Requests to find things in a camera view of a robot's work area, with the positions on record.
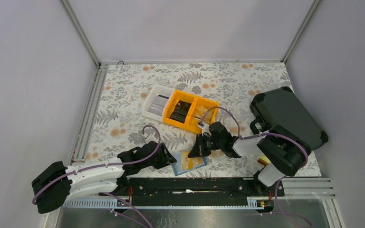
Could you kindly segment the gold credit card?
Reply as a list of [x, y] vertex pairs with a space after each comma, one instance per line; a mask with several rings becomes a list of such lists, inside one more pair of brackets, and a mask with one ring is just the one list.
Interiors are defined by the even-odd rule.
[[191, 170], [188, 166], [189, 163], [189, 157], [188, 157], [189, 152], [185, 151], [181, 153], [181, 169], [182, 170]]
[[203, 157], [190, 158], [188, 165], [189, 165], [188, 167], [190, 169], [193, 169], [193, 168], [199, 167], [201, 165], [204, 165]]

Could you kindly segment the yellow card storage bin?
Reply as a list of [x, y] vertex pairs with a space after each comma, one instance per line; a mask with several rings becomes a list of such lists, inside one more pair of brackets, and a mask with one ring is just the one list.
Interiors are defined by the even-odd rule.
[[207, 114], [205, 112], [212, 107], [219, 106], [219, 104], [207, 98], [175, 90], [164, 109], [163, 122], [195, 134], [200, 134], [202, 129], [198, 126], [199, 121], [205, 116], [204, 124], [213, 123], [218, 110], [213, 109]]

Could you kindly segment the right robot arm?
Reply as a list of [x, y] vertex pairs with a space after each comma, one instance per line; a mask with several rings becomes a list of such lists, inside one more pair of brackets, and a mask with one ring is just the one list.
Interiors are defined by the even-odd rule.
[[255, 174], [254, 191], [261, 196], [272, 190], [272, 185], [285, 176], [293, 177], [308, 162], [310, 147], [281, 125], [274, 125], [266, 132], [239, 137], [232, 135], [223, 124], [200, 124], [202, 133], [188, 154], [189, 158], [207, 157], [220, 150], [229, 158], [247, 157], [253, 153], [252, 139], [259, 139], [256, 146], [270, 163]]

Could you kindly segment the white card storage bin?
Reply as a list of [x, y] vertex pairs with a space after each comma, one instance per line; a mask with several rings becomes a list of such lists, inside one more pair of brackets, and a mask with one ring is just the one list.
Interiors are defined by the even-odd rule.
[[142, 104], [142, 115], [163, 122], [164, 113], [175, 89], [154, 85]]

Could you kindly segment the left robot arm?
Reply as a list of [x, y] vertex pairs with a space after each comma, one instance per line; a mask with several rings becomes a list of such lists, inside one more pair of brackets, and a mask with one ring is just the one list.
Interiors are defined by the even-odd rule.
[[45, 214], [71, 199], [87, 195], [102, 192], [123, 195], [128, 191], [128, 176], [147, 167], [158, 170], [176, 162], [164, 143], [154, 141], [121, 152], [107, 162], [77, 166], [54, 162], [32, 181], [32, 204], [37, 206], [39, 214]]

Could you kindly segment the blue card holder wallet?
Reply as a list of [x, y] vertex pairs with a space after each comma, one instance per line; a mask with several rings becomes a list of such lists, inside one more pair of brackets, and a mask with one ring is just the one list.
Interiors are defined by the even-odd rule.
[[174, 156], [176, 162], [172, 164], [172, 168], [175, 176], [188, 173], [207, 165], [207, 161], [204, 157], [189, 158], [189, 153], [189, 151], [184, 151]]

